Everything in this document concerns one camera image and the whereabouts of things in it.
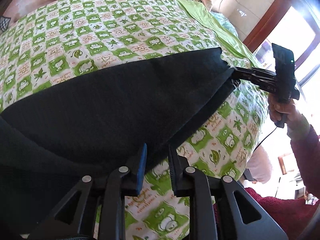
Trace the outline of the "right forearm maroon sleeve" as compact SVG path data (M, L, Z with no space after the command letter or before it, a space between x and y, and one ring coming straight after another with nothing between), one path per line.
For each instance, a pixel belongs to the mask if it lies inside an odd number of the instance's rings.
M319 198L319 136L304 115L287 128L287 135L306 189Z

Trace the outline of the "person right hand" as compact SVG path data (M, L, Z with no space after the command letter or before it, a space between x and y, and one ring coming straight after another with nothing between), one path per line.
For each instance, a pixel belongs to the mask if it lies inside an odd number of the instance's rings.
M287 115L287 126L290 129L298 127L302 121L302 114L296 109L294 101L291 99L288 103L279 103L278 98L273 94L268 95L268 109L271 120L276 123L281 120L285 114Z

